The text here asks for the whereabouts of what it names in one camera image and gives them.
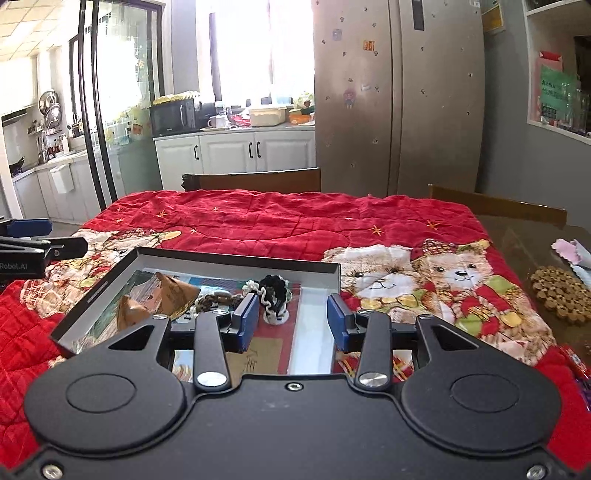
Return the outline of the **brown white-trimmed scrunchie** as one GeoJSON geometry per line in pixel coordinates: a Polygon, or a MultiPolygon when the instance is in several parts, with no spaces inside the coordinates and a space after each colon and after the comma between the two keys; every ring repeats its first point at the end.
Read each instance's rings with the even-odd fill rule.
{"type": "Polygon", "coordinates": [[[221,290],[200,294],[190,307],[190,312],[192,315],[211,311],[226,313],[235,310],[242,300],[242,294],[230,294],[221,290]]]}

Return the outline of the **brown paper pyramid packet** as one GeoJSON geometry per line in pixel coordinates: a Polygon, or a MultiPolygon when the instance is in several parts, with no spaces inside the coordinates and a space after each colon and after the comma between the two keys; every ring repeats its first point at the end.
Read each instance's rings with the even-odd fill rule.
{"type": "Polygon", "coordinates": [[[115,314],[117,330],[125,330],[153,315],[177,320],[190,310],[199,294],[199,287],[155,272],[119,299],[115,314]]]}

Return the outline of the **black white-trimmed scrunchie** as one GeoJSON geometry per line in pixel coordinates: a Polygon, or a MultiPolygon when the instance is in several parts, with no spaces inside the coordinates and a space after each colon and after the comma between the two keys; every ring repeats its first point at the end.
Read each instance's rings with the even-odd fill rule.
{"type": "Polygon", "coordinates": [[[271,326],[280,326],[290,319],[287,306],[293,299],[288,281],[280,275],[266,275],[262,280],[249,280],[242,286],[242,294],[256,294],[263,307],[263,320],[271,326]]]}

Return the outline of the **colourful printed box liner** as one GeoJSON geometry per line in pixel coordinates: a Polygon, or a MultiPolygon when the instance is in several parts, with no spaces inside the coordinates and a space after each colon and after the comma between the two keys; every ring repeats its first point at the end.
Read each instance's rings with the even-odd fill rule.
{"type": "Polygon", "coordinates": [[[200,277],[143,269],[134,271],[87,331],[71,342],[79,354],[149,317],[168,318],[177,336],[172,372],[193,376],[193,334],[197,318],[214,314],[233,381],[245,373],[287,372],[301,285],[280,275],[260,280],[200,277]]]}

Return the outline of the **black shallow cardboard box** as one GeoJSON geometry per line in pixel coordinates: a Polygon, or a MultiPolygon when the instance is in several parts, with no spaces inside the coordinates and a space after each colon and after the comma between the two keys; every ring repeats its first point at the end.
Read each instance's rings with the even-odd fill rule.
{"type": "Polygon", "coordinates": [[[154,312],[163,298],[164,275],[197,288],[199,295],[242,295],[245,285],[276,275],[290,292],[287,322],[280,326],[258,317],[242,338],[254,344],[242,356],[231,355],[231,372],[325,374],[332,370],[335,342],[329,330],[327,300],[339,290],[337,264],[205,254],[137,247],[92,287],[51,333],[54,343],[71,356],[110,338],[117,331],[122,297],[154,312]]]}

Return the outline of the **red quilted teddy blanket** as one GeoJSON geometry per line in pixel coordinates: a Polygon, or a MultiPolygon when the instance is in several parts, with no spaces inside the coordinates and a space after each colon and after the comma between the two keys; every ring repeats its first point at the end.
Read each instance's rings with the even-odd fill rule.
{"type": "Polygon", "coordinates": [[[463,205],[390,196],[148,191],[125,196],[78,235],[85,257],[51,265],[41,281],[15,281],[1,295],[1,463],[14,467],[36,450],[23,401],[29,384],[59,360],[50,333],[129,250],[138,247],[318,261],[337,247],[401,246],[428,239],[475,244],[504,286],[517,271],[500,242],[463,205]]]}

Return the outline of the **white kitchen cabinet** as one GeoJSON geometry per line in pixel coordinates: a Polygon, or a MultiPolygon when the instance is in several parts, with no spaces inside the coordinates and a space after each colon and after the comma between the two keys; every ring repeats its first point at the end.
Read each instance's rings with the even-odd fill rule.
{"type": "Polygon", "coordinates": [[[207,130],[154,140],[162,187],[180,191],[185,174],[231,174],[315,167],[315,127],[207,130]]]}

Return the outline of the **black microwave oven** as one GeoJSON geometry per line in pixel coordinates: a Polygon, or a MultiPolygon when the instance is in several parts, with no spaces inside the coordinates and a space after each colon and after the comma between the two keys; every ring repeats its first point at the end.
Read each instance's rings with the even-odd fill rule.
{"type": "Polygon", "coordinates": [[[197,131],[197,107],[194,98],[166,101],[149,108],[152,136],[164,137],[197,131]]]}

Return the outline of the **brown beaded trivet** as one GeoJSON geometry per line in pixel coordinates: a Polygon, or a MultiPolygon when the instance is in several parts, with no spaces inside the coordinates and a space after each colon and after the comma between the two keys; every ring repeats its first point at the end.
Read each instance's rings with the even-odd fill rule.
{"type": "Polygon", "coordinates": [[[590,322],[590,289],[566,270],[546,266],[530,275],[536,298],[544,308],[570,324],[590,322]]]}

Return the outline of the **stainless steel refrigerator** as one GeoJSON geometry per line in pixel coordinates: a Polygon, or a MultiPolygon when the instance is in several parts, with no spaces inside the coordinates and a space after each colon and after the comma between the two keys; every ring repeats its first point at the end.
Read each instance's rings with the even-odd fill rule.
{"type": "Polygon", "coordinates": [[[485,105],[479,3],[315,1],[312,11],[322,189],[473,191],[485,105]]]}

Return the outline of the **white wall shelf unit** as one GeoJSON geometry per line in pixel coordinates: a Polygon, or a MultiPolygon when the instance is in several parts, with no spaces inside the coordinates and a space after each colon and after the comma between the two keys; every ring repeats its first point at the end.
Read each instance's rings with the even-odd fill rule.
{"type": "Polygon", "coordinates": [[[581,87],[579,38],[590,38],[588,1],[523,3],[530,67],[528,123],[590,143],[590,91],[581,87]]]}

